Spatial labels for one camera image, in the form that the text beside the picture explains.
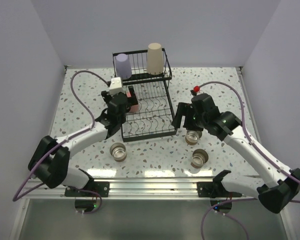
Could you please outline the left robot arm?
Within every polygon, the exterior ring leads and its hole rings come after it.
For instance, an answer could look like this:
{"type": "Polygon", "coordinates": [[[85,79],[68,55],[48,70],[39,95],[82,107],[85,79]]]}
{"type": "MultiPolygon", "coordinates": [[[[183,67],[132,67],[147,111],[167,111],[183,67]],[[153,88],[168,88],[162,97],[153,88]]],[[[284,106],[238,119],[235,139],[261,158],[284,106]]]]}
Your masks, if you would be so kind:
{"type": "Polygon", "coordinates": [[[85,197],[93,193],[92,176],[82,169],[70,168],[69,161],[85,148],[116,134],[126,122],[127,113],[138,103],[133,86],[128,87],[127,93],[110,95],[108,91],[102,91],[101,96],[107,108],[92,124],[70,135],[58,138],[45,136],[39,142],[28,170],[48,188],[64,185],[76,188],[85,197]]]}

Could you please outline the coral pink plastic cup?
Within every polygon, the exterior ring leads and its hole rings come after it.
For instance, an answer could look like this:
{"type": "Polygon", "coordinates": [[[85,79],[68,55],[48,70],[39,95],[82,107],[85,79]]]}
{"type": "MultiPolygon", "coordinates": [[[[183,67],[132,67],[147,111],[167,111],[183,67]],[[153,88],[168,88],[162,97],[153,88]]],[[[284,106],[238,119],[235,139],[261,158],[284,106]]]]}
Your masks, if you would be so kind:
{"type": "Polygon", "coordinates": [[[128,103],[130,104],[129,113],[136,113],[139,110],[139,102],[134,93],[127,92],[128,103]]]}

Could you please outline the lilac plastic cup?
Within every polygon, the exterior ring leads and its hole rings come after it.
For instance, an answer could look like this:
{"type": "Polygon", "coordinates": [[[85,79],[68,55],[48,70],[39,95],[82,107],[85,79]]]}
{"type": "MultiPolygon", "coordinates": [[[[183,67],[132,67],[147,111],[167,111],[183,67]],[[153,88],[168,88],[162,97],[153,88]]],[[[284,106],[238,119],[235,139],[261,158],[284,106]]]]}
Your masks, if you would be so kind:
{"type": "Polygon", "coordinates": [[[127,54],[120,53],[115,57],[116,75],[122,80],[127,80],[132,76],[132,68],[127,54]]]}

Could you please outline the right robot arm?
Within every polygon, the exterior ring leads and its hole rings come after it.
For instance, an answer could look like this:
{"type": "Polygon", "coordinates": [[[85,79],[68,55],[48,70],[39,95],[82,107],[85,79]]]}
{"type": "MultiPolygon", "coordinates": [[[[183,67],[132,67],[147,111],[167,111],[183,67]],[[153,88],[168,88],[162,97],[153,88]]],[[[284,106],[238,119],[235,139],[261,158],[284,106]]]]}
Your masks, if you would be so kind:
{"type": "Polygon", "coordinates": [[[223,170],[208,189],[211,198],[238,193],[258,199],[270,212],[278,214],[300,191],[300,169],[291,169],[269,153],[230,111],[220,112],[206,93],[194,96],[191,103],[180,102],[172,121],[175,128],[203,131],[224,142],[259,174],[261,181],[223,170]]]}

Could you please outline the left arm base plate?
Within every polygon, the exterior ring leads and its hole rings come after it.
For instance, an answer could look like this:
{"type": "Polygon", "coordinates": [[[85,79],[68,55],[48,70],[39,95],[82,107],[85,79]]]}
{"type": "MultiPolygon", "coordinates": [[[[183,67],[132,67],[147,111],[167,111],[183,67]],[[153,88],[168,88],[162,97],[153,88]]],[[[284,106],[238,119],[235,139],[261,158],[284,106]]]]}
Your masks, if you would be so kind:
{"type": "Polygon", "coordinates": [[[96,197],[97,194],[104,198],[109,196],[110,182],[108,181],[92,181],[89,182],[83,189],[68,187],[65,192],[65,197],[96,197]]]}

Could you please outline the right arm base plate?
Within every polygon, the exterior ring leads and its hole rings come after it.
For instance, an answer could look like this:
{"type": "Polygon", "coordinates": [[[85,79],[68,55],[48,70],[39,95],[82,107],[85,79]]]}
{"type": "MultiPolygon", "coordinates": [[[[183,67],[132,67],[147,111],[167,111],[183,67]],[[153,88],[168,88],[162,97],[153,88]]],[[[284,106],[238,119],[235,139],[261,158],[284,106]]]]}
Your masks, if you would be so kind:
{"type": "Polygon", "coordinates": [[[221,183],[213,181],[199,181],[196,183],[197,195],[199,198],[240,198],[241,193],[227,191],[221,183]]]}

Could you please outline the beige plastic cup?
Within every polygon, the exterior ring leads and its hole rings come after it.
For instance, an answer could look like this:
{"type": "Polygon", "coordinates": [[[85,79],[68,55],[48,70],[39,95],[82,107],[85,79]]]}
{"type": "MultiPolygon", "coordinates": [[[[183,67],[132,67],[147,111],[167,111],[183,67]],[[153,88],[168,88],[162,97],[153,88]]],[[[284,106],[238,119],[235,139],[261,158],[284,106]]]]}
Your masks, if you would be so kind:
{"type": "Polygon", "coordinates": [[[150,43],[147,49],[147,72],[151,75],[159,75],[164,70],[162,46],[159,43],[150,43]]]}

